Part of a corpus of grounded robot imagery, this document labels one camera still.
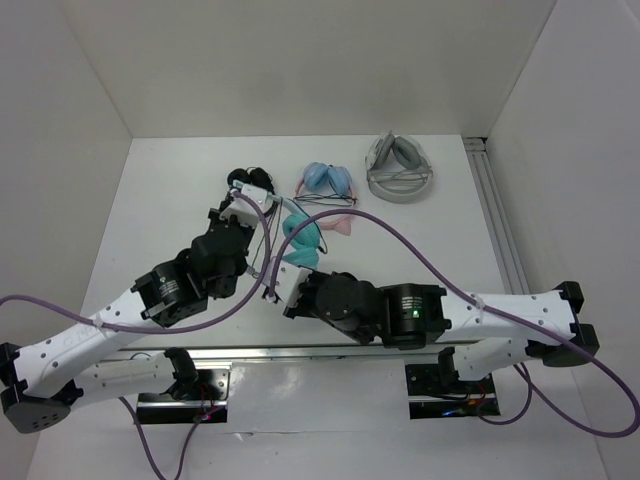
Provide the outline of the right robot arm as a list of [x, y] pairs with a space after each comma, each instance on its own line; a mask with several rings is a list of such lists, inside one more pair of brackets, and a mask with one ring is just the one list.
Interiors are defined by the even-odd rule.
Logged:
[[284, 316], [318, 319], [360, 345], [440, 346], [436, 380], [448, 392], [530, 360], [581, 366], [600, 348], [595, 328], [578, 319], [584, 298], [576, 282], [534, 295], [457, 295], [438, 285], [376, 287], [349, 273], [302, 269], [279, 277], [275, 294]]

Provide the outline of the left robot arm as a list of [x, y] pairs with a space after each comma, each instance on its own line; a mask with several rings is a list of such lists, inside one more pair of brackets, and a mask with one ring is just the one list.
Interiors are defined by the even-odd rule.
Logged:
[[171, 347], [151, 357], [109, 362], [107, 356], [146, 335], [178, 333], [177, 323], [204, 312], [211, 299], [235, 292], [248, 247], [266, 218], [262, 201], [234, 192], [209, 213], [207, 231], [102, 310], [39, 343], [1, 346], [2, 411], [22, 434], [40, 432], [73, 410], [106, 399], [157, 392], [175, 400], [196, 390], [188, 352]]

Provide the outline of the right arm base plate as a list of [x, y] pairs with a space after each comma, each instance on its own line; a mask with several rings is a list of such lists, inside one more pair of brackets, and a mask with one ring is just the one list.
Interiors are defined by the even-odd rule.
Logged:
[[434, 364], [406, 364], [406, 385], [411, 420], [499, 416], [500, 407], [491, 375], [478, 381], [439, 381]]

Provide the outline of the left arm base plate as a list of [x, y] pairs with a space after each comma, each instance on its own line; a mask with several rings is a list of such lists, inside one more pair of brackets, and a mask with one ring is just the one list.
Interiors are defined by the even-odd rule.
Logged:
[[202, 364], [198, 383], [176, 400], [169, 394], [143, 393], [135, 411], [143, 425], [186, 425], [199, 418], [203, 424], [223, 424], [228, 418], [231, 366]]

